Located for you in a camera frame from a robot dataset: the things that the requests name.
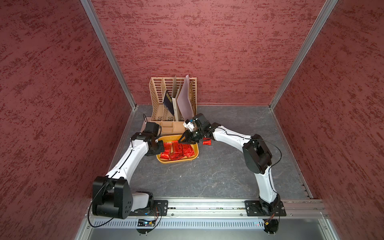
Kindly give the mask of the red tea bag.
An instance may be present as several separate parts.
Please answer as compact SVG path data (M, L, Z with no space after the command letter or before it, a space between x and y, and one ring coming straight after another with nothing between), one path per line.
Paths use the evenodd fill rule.
M183 147L181 144L178 143L178 141L172 141L173 144L173 153L174 154L182 154L183 153Z
M164 143L164 154L169 155L172 152L172 143Z
M192 145L183 144L183 154L186 158L192 158L195 155L195 150Z
M212 144L212 140L210 138L203 138L203 145L210 146Z
M160 160L161 161L178 161L185 157L182 153L162 153L160 154Z

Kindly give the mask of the yellow plastic storage box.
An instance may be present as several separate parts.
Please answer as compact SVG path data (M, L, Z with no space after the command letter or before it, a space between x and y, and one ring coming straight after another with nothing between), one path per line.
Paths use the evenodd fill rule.
M159 138L159 142L163 141L164 151L156 158L162 164L180 163L192 161L199 155L199 148L197 144L181 144L178 140L182 135L170 135Z

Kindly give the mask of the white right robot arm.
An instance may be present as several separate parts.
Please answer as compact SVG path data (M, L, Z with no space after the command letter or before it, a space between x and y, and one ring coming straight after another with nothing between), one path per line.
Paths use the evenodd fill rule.
M183 123L186 131L179 139L181 144L197 144L203 138L225 143L241 151L247 168L254 173L259 188L259 200L265 205L275 206L279 202L271 177L272 153L259 135L249 136L231 131L224 126Z

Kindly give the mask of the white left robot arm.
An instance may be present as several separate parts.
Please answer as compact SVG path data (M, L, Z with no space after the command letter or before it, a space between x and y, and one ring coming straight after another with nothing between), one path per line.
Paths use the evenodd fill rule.
M93 182L92 213L113 219L125 219L131 212L150 212L154 209L154 197L150 192L133 193L131 178L145 156L154 156L164 151L158 134L135 133L127 151L117 164L105 175Z

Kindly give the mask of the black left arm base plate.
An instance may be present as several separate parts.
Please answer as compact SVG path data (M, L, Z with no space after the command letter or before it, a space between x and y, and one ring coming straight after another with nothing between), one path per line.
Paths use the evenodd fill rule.
M146 209L138 209L130 212L129 216L157 217L166 216L168 214L168 200L154 200L153 206Z

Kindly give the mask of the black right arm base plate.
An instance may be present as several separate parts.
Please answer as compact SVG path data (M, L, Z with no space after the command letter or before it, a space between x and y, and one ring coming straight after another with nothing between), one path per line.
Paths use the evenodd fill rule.
M286 217L287 213L283 202L276 198L272 203L264 200L247 200L245 209L248 217Z

